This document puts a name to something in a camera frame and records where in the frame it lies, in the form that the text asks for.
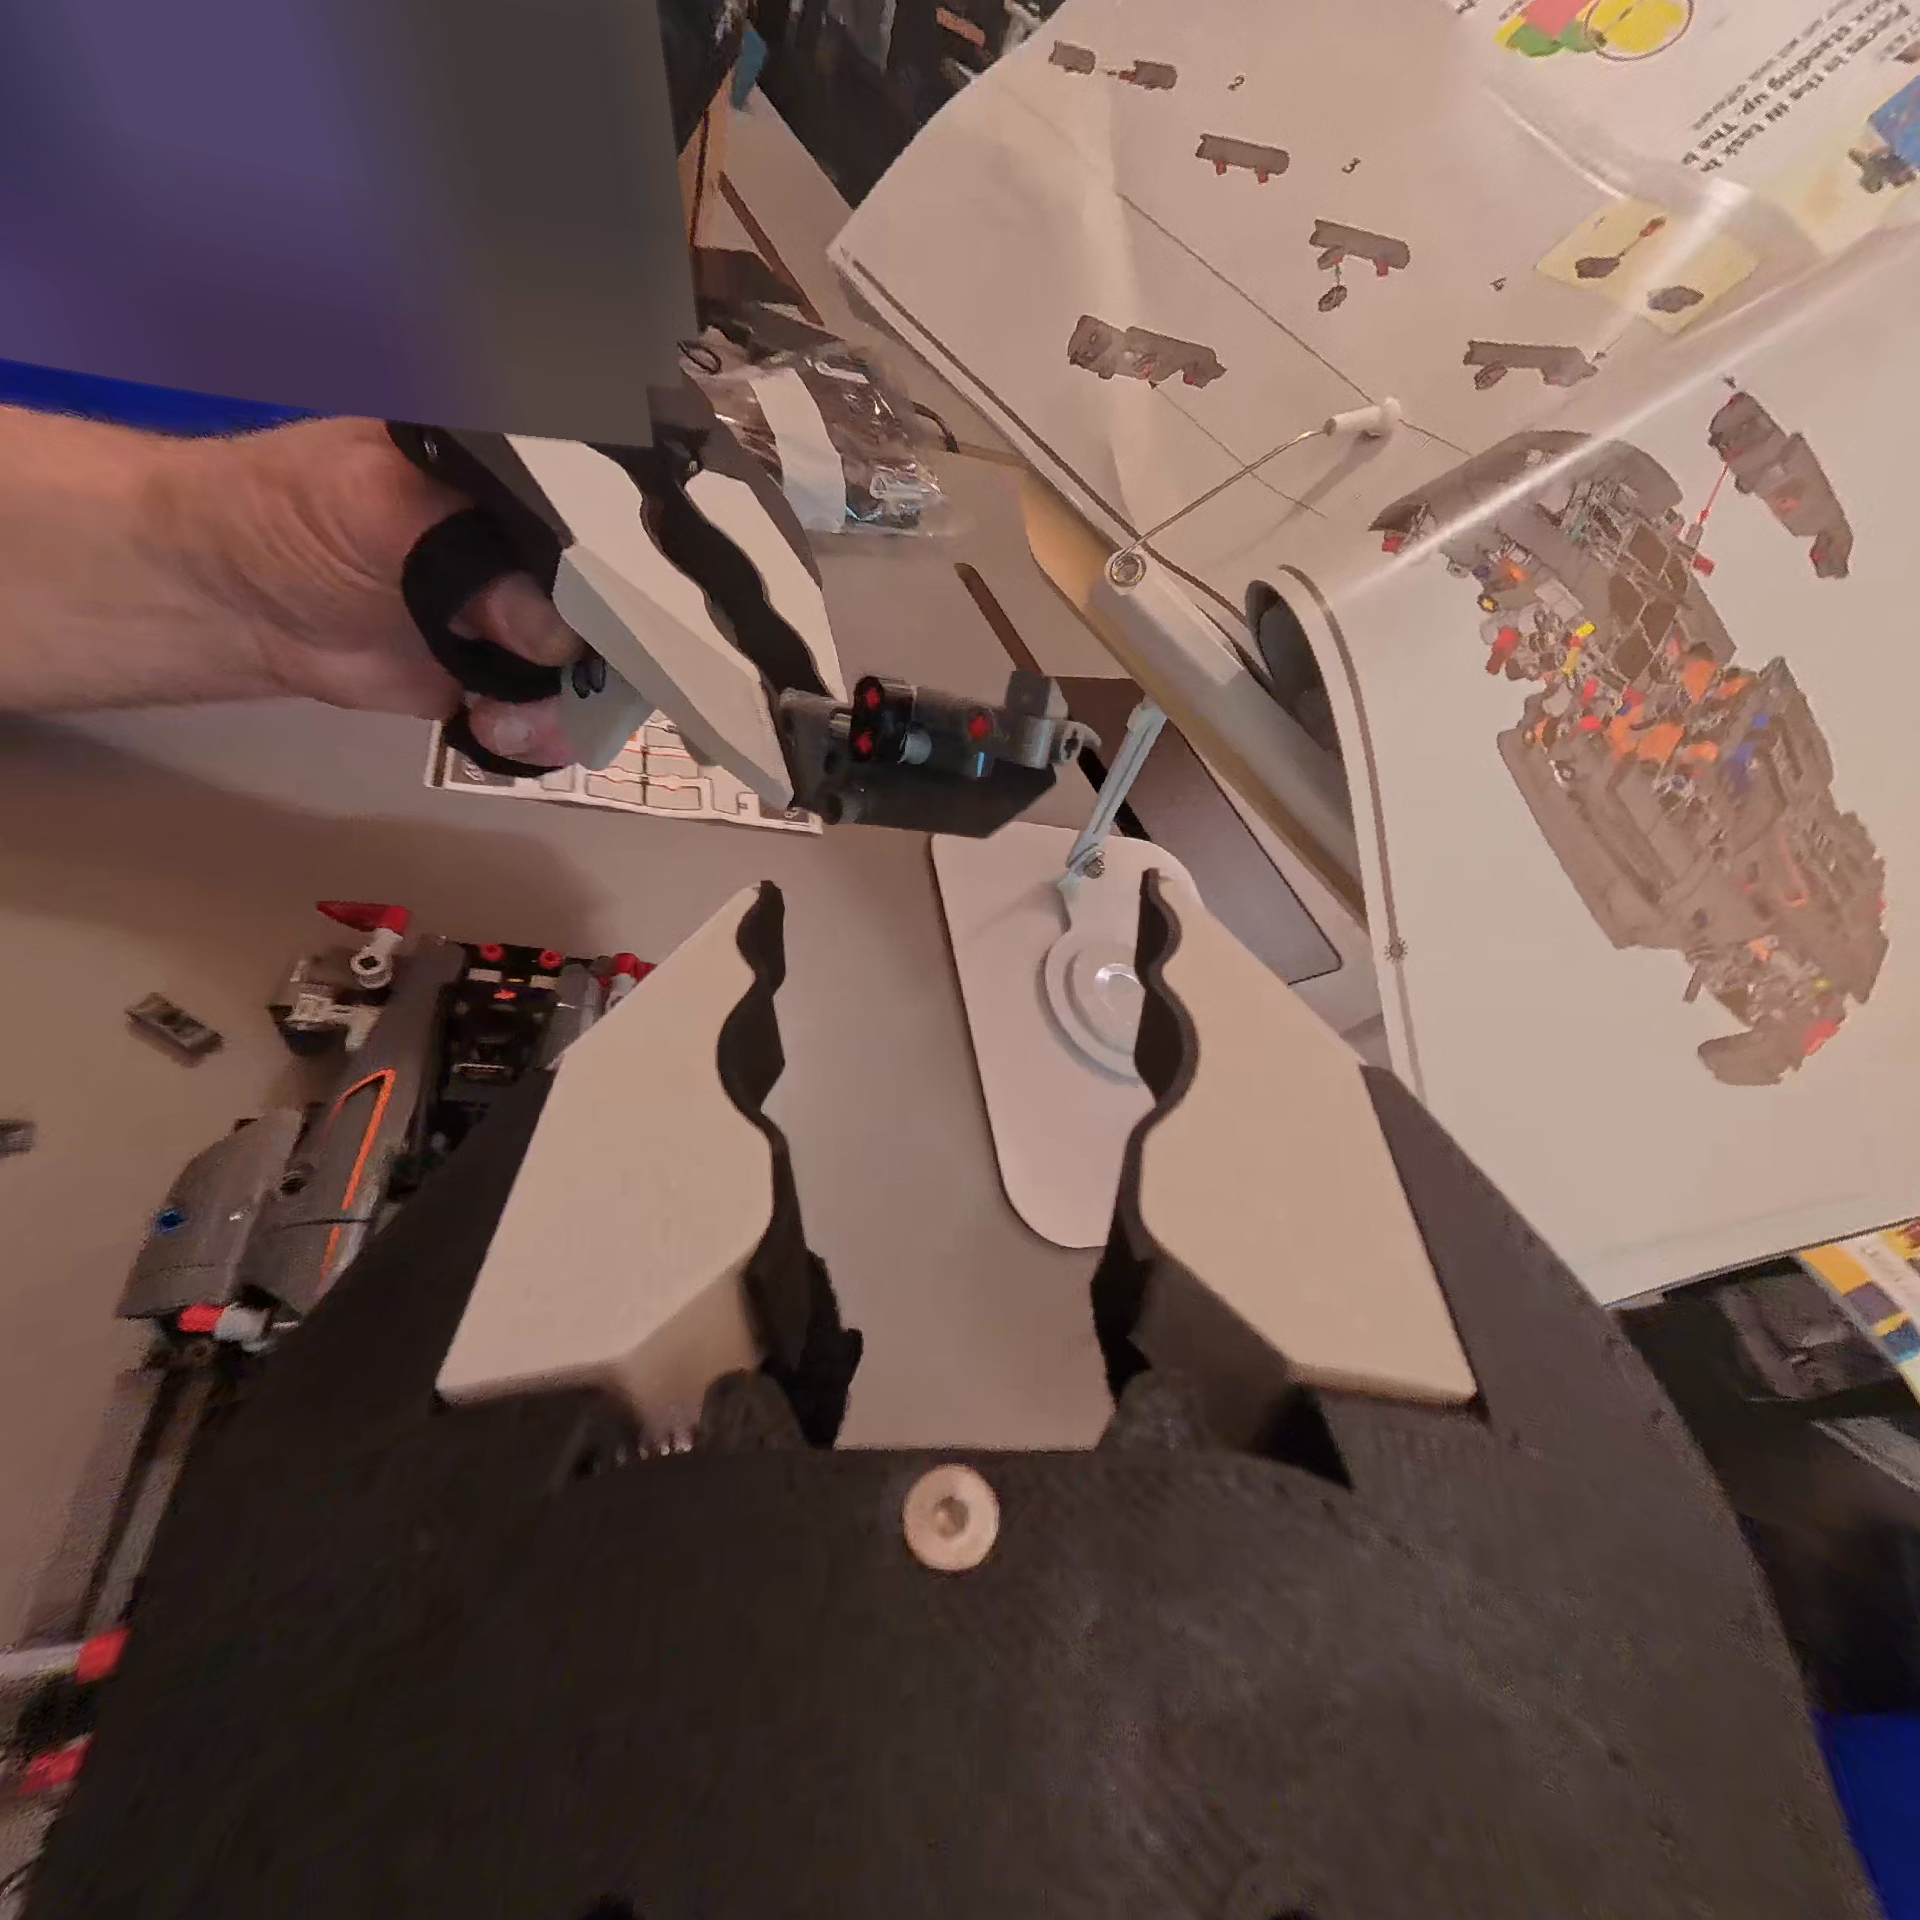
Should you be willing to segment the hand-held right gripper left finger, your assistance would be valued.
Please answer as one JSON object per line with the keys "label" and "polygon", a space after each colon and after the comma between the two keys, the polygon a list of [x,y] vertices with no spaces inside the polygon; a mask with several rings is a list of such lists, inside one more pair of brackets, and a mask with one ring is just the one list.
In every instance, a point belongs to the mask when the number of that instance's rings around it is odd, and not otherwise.
{"label": "hand-held right gripper left finger", "polygon": [[765,1112],[784,933],[779,889],[742,889],[559,1054],[439,1364],[445,1404],[589,1391],[668,1439],[752,1375],[808,1445],[837,1442],[861,1341]]}

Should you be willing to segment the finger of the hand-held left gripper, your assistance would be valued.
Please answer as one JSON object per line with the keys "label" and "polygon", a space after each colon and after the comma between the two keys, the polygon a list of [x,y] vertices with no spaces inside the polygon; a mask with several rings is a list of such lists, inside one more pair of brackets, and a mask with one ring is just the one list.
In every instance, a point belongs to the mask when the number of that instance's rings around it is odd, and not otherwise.
{"label": "finger of the hand-held left gripper", "polygon": [[658,545],[634,478],[587,444],[506,444],[567,537],[550,591],[556,613],[602,664],[587,690],[558,698],[576,762],[607,768],[660,712],[697,762],[744,782],[760,805],[789,808],[794,780],[761,680]]}
{"label": "finger of the hand-held left gripper", "polygon": [[755,463],[709,466],[694,446],[639,455],[645,529],[771,696],[842,702],[823,588],[803,532]]}

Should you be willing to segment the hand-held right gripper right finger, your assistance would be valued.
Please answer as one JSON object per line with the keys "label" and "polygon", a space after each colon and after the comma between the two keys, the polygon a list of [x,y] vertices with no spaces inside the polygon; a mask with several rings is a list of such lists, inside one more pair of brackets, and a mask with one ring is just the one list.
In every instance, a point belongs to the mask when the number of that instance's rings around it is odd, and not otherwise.
{"label": "hand-held right gripper right finger", "polygon": [[1201,904],[1139,880],[1130,1128],[1090,1285],[1113,1408],[1159,1380],[1209,1445],[1331,1392],[1464,1410],[1477,1383],[1368,1068]]}

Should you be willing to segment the small grey lego subassembly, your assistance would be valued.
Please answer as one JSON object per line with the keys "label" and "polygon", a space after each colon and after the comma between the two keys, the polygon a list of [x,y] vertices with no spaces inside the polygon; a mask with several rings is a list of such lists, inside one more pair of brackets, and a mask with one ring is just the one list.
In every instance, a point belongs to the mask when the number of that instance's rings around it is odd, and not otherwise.
{"label": "small grey lego subassembly", "polygon": [[1009,675],[999,702],[863,676],[845,698],[785,690],[777,732],[794,806],[825,826],[985,841],[1100,746],[1060,685]]}

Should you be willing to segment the person's left forearm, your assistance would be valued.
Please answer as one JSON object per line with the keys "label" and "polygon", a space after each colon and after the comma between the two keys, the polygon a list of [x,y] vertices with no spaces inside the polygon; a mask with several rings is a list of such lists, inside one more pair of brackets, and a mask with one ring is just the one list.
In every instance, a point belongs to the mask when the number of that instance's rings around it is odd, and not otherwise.
{"label": "person's left forearm", "polygon": [[228,455],[4,408],[6,716],[228,705],[271,688],[221,594]]}

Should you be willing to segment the lego sticker sheet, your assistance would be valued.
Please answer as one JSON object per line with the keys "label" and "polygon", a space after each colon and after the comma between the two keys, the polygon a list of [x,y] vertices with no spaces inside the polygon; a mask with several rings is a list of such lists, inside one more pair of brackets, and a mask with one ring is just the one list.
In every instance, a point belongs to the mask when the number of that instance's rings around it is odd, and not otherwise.
{"label": "lego sticker sheet", "polygon": [[565,767],[535,776],[489,773],[454,750],[441,728],[433,728],[421,785],[491,802],[571,806],[794,837],[823,833],[823,825],[803,808],[767,806],[745,782],[697,762],[679,732],[660,714],[648,716],[605,768]]}

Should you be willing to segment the large grey lego vehicle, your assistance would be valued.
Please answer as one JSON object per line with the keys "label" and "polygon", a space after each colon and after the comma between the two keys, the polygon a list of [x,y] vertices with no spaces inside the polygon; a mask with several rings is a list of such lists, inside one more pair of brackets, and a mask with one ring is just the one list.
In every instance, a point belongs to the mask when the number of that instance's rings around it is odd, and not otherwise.
{"label": "large grey lego vehicle", "polygon": [[186,1456],[264,1356],[465,1139],[653,965],[615,951],[413,933],[393,902],[319,901],[340,929],[268,999],[310,1099],[182,1164],[116,1316],[146,1338],[53,1557],[52,1616],[4,1650],[4,1802],[70,1788]]}

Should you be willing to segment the lego instruction booklet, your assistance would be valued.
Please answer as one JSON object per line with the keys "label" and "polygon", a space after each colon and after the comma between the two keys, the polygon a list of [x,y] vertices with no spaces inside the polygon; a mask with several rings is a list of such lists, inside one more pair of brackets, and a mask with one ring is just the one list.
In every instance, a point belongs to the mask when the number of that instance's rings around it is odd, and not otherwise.
{"label": "lego instruction booklet", "polygon": [[1916,4],[1064,4],[830,254],[1599,1301],[1916,1217]]}

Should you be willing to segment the person's left hand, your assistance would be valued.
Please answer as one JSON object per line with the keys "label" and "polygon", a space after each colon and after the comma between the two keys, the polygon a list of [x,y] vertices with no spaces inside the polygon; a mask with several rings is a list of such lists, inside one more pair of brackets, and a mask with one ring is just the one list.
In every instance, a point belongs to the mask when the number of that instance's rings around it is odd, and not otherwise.
{"label": "person's left hand", "polygon": [[203,581],[252,644],[250,685],[327,708],[448,723],[533,767],[571,752],[556,700],[463,690],[402,596],[413,547],[465,509],[411,466],[381,422],[323,418],[217,441],[203,455]]}

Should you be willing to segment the large clear plastic bag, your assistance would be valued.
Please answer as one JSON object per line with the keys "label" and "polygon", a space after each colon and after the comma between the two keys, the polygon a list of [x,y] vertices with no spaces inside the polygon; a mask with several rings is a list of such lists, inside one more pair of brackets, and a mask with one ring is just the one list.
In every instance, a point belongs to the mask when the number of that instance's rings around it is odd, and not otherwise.
{"label": "large clear plastic bag", "polygon": [[942,441],[861,349],[827,336],[753,359],[697,340],[681,349],[681,362],[805,535],[934,538],[952,531],[936,457]]}

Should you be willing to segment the white book stand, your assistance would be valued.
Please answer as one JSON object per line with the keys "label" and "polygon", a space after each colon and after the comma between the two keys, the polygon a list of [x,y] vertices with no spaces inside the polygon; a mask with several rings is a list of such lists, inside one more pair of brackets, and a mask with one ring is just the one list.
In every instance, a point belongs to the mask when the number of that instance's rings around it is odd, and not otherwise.
{"label": "white book stand", "polygon": [[1117,676],[1087,708],[1092,795],[1070,826],[931,838],[930,866],[1002,1188],[1039,1238],[1087,1250],[1124,1140],[1146,1112],[1134,1065],[1139,884],[1185,880],[1242,949],[1338,1040],[1379,1045],[1361,843],[1331,687],[1331,628],[1276,532],[1306,531],[1308,480],[1383,455],[1397,404],[1293,431],[1179,505],[1128,512],[1110,547],[1050,496],[1028,542]]}

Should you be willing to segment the blue tagged plastic bin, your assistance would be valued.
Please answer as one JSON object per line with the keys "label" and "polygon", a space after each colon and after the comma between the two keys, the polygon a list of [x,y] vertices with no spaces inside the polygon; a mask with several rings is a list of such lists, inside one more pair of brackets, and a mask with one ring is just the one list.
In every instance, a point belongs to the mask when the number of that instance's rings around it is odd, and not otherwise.
{"label": "blue tagged plastic bin", "polygon": [[239,438],[329,415],[2,359],[2,406],[179,441]]}

